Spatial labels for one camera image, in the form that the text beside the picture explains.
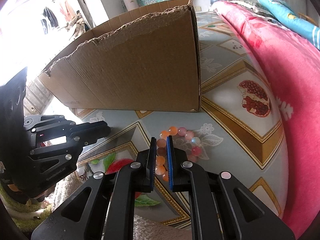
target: bedding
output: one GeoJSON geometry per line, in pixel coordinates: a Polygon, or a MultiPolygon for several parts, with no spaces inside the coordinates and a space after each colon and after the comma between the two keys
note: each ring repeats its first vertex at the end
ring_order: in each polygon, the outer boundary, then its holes
{"type": "MultiPolygon", "coordinates": [[[[320,51],[236,4],[218,1],[214,8],[252,52],[276,96],[289,158],[283,221],[298,239],[320,210],[320,51]]],[[[276,10],[270,11],[278,18],[276,10]]]]}
{"type": "Polygon", "coordinates": [[[298,18],[288,4],[283,0],[258,0],[290,30],[309,40],[317,49],[320,49],[320,28],[312,23],[298,18]]]}

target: pink blanket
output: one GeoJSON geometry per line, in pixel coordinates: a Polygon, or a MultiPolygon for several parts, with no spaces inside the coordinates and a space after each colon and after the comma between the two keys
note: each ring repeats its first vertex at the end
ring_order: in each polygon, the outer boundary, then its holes
{"type": "Polygon", "coordinates": [[[241,6],[226,1],[214,6],[253,53],[277,98],[289,155],[283,221],[298,238],[320,210],[320,51],[241,6]]]}

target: white stripe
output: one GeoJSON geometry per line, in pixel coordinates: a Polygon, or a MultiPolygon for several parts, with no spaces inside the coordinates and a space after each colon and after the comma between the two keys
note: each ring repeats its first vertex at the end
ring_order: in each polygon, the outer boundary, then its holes
{"type": "Polygon", "coordinates": [[[317,34],[318,49],[319,49],[319,34],[320,34],[320,30],[318,31],[318,34],[317,34]]]}
{"type": "Polygon", "coordinates": [[[315,42],[315,31],[316,31],[316,28],[317,28],[317,26],[315,26],[315,27],[313,28],[313,31],[312,31],[313,46],[316,45],[316,42],[315,42]]]}

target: cardboard box flap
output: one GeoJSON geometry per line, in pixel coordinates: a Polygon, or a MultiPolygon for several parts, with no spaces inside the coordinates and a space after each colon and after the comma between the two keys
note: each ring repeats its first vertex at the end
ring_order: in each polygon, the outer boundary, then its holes
{"type": "Polygon", "coordinates": [[[40,79],[68,107],[198,111],[199,48],[188,1],[141,7],[97,26],[40,79]]]}

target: blue pillow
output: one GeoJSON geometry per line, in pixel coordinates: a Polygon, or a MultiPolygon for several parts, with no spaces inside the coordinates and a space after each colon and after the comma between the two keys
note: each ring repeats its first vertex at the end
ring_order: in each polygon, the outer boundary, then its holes
{"type": "Polygon", "coordinates": [[[317,49],[320,49],[320,28],[312,23],[300,19],[283,0],[258,0],[259,3],[269,11],[290,30],[309,40],[317,49]]]}

